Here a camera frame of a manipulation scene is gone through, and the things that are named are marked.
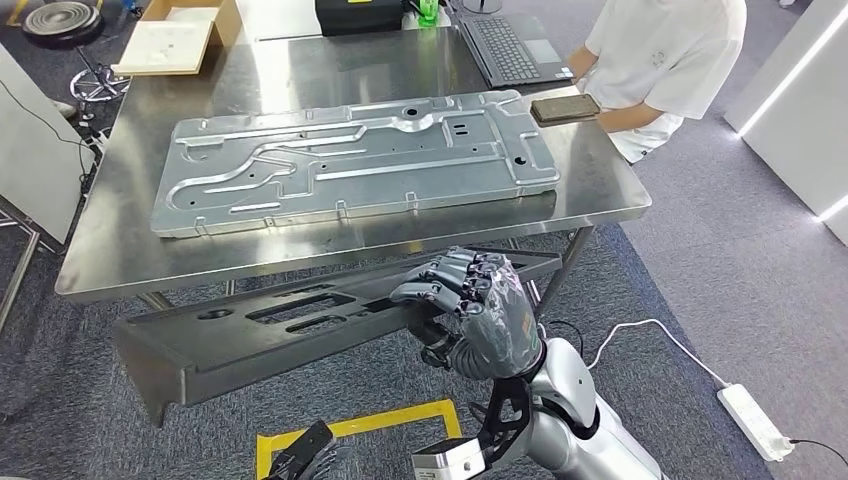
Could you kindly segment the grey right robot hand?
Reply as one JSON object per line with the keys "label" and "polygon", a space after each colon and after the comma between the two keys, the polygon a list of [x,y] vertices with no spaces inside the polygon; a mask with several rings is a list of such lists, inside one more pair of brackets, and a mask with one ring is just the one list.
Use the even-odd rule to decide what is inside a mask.
{"label": "grey right robot hand", "polygon": [[389,299],[430,305],[458,319],[457,332],[432,320],[408,326],[431,366],[495,380],[526,374],[542,356],[533,307],[503,253],[451,247],[409,271]]}

